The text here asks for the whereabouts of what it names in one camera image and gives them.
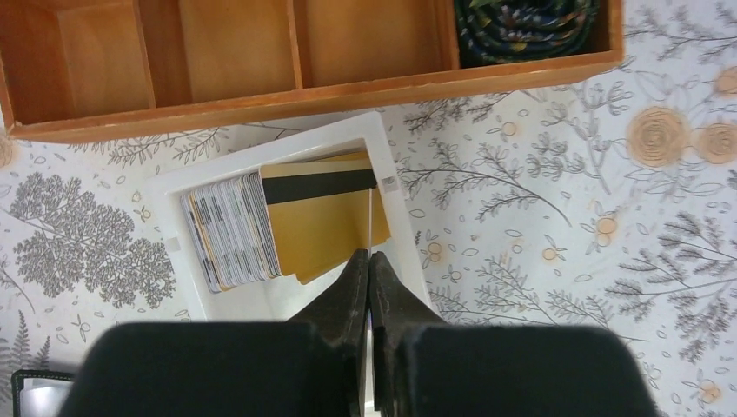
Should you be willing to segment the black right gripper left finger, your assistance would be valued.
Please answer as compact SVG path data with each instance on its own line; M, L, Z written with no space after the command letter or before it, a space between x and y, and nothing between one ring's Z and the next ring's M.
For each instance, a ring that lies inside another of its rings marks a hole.
M369 253L287 321L132 322L89 351L63 416L349 416Z

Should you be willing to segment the gold VIP card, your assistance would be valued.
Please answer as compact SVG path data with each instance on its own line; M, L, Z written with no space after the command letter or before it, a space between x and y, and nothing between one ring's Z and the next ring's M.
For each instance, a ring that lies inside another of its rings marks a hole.
M368 190L368 203L367 203L367 233L366 233L366 248L368 253L372 254L373 249L373 189Z

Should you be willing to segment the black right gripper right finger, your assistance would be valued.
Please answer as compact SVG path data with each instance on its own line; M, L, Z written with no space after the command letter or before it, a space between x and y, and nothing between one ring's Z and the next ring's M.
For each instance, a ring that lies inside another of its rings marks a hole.
M452 325L369 261L375 408L383 416L654 416L612 332L584 326Z

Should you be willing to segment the black leather card holder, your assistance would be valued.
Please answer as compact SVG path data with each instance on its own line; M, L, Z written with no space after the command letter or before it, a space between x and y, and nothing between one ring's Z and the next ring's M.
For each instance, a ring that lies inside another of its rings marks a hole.
M75 375L49 370L21 369L11 376L14 417L56 417Z

